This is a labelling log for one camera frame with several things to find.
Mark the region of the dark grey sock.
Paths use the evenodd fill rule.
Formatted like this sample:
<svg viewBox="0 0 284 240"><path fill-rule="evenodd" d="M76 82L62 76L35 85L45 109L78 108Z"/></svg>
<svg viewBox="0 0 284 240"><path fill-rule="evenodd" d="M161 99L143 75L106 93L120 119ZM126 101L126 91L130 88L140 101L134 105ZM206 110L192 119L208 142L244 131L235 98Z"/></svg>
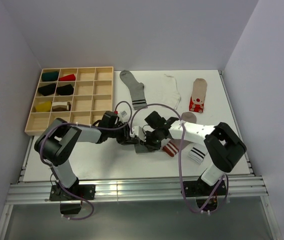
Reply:
<svg viewBox="0 0 284 240"><path fill-rule="evenodd" d="M141 144L135 144L134 148L135 148L135 153L137 154L145 154L153 152L153 149Z"/></svg>

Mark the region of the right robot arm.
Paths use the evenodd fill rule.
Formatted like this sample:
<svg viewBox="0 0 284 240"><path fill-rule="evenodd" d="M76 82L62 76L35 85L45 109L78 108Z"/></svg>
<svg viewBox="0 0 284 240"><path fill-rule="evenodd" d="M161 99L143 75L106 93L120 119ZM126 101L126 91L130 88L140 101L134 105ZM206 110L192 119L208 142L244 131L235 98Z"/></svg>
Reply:
<svg viewBox="0 0 284 240"><path fill-rule="evenodd" d="M153 131L146 132L145 145L150 151L158 149L163 139L186 140L205 146L212 163L203 172L198 183L199 191L209 195L216 183L230 173L246 153L246 145L232 130L220 122L218 125L200 125L170 117L168 120L153 111L145 118Z"/></svg>

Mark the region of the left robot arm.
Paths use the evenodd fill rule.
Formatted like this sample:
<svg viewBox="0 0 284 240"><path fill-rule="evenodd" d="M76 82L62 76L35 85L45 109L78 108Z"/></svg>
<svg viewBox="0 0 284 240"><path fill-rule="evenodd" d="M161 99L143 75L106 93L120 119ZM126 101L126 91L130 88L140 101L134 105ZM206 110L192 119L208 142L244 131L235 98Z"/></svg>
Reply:
<svg viewBox="0 0 284 240"><path fill-rule="evenodd" d="M77 142L101 144L116 139L121 145L132 145L130 129L126 122L112 111L106 111L92 126L70 123L57 118L42 133L34 145L42 163L49 166L56 180L62 184L61 194L73 200L79 193L79 179L74 174L69 157Z"/></svg>

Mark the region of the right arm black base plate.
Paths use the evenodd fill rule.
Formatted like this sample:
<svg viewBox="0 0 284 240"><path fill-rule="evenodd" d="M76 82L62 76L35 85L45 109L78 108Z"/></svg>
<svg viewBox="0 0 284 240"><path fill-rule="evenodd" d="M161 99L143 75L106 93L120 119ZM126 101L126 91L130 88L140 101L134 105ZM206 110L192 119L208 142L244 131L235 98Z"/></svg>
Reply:
<svg viewBox="0 0 284 240"><path fill-rule="evenodd" d="M217 186L209 186L200 178L198 180L183 181L184 193L187 198L209 196L212 190ZM226 185L224 180L220 183L214 192L214 196L223 196L226 194Z"/></svg>

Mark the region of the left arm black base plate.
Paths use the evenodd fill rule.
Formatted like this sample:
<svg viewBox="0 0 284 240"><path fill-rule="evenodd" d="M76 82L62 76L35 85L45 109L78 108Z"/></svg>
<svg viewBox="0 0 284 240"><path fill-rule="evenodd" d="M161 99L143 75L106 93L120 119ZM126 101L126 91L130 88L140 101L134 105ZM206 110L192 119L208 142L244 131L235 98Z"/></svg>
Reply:
<svg viewBox="0 0 284 240"><path fill-rule="evenodd" d="M51 187L49 201L75 201L81 199L93 200L96 186L94 184L80 184L72 189L63 189L59 184Z"/></svg>

